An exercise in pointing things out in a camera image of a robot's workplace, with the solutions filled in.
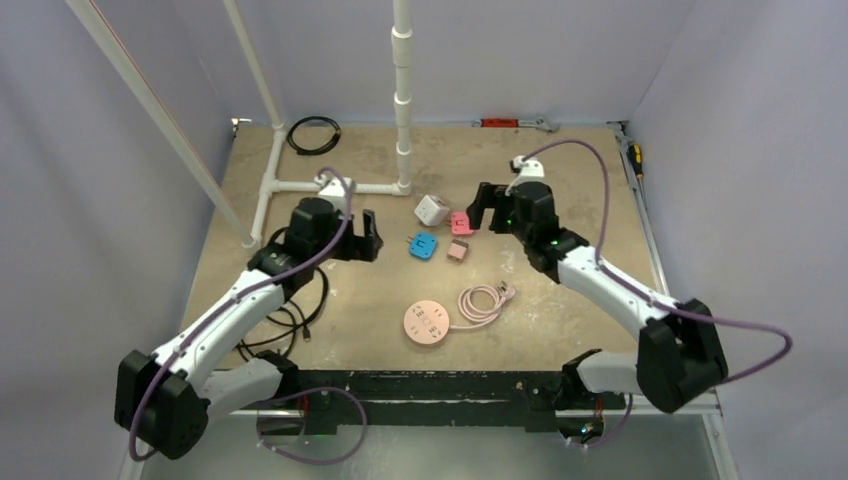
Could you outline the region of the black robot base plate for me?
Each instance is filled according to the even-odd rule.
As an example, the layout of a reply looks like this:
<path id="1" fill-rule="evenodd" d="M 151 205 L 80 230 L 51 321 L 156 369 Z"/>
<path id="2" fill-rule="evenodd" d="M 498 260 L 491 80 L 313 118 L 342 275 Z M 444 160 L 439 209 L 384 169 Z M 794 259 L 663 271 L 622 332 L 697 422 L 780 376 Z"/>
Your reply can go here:
<path id="1" fill-rule="evenodd" d="M 623 395 L 593 394 L 556 371 L 300 370 L 262 410 L 303 412 L 309 435 L 338 427 L 517 427 L 558 432 L 571 416 L 589 420 L 598 406 L 622 409 Z"/>

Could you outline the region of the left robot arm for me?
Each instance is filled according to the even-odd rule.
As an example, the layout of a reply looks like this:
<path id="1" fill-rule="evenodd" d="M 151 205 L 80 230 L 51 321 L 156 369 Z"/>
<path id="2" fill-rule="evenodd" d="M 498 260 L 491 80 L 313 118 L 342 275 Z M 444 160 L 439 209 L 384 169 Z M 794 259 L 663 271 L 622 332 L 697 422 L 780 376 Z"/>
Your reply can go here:
<path id="1" fill-rule="evenodd" d="M 262 320 L 309 283 L 321 262 L 373 262 L 383 246 L 374 211 L 353 230 L 351 207 L 319 197 L 302 199 L 288 226 L 247 262 L 234 285 L 197 321 L 149 354 L 133 350 L 120 362 L 114 419 L 129 433 L 128 454 L 178 459 L 200 440 L 211 420 L 266 401 L 284 409 L 296 399 L 336 393 L 309 388 L 288 358 L 263 351 L 244 365 L 217 366 Z"/>

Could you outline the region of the white tiger cube socket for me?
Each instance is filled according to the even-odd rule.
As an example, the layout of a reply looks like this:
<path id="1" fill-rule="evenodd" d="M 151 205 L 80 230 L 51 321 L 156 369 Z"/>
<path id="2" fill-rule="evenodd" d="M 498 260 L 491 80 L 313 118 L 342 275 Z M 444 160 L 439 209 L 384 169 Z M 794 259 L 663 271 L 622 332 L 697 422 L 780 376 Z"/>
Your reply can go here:
<path id="1" fill-rule="evenodd" d="M 440 197 L 427 194 L 414 208 L 414 215 L 426 227 L 442 224 L 450 213 L 450 207 Z"/>

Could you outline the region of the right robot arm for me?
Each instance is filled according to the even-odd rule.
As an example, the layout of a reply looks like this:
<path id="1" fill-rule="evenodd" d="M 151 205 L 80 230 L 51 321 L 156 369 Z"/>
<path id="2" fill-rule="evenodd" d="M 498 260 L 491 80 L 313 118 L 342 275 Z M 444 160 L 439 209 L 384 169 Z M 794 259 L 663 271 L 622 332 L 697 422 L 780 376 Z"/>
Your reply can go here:
<path id="1" fill-rule="evenodd" d="M 513 190 L 482 182 L 466 213 L 480 226 L 485 210 L 496 234 L 519 240 L 529 264 L 554 283 L 581 294 L 637 342 L 629 354 L 592 349 L 563 366 L 561 392 L 584 407 L 605 392 L 645 397 L 674 413 L 727 379 L 729 369 L 709 308 L 679 302 L 636 282 L 597 249 L 559 224 L 551 188 L 538 181 Z"/>

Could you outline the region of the blue square adapter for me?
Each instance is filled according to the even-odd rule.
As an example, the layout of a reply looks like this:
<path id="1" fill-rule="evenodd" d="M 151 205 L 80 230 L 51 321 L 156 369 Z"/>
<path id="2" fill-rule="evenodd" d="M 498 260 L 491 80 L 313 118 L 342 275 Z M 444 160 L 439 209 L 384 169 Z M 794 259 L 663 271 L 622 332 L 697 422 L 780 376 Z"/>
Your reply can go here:
<path id="1" fill-rule="evenodd" d="M 418 232 L 407 238 L 408 253 L 415 259 L 429 261 L 437 247 L 438 238 L 428 232 Z"/>

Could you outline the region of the pink round socket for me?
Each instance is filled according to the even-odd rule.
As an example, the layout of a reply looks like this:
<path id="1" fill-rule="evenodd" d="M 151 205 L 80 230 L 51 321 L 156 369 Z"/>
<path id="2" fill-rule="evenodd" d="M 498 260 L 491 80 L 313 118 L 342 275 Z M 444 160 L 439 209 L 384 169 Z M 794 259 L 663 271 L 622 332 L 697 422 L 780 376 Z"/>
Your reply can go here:
<path id="1" fill-rule="evenodd" d="M 419 346 L 435 346 L 449 333 L 451 322 L 446 308 L 433 300 L 413 303 L 404 313 L 403 331 Z"/>

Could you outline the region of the pink triangular power strip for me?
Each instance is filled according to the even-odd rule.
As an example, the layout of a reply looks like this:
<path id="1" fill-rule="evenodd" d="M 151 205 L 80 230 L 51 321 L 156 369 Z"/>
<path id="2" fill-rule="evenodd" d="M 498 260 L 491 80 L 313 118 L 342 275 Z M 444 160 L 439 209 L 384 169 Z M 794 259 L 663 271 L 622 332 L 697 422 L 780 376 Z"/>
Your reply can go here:
<path id="1" fill-rule="evenodd" d="M 450 214 L 450 230 L 456 237 L 467 237 L 476 232 L 465 211 L 454 211 Z"/>

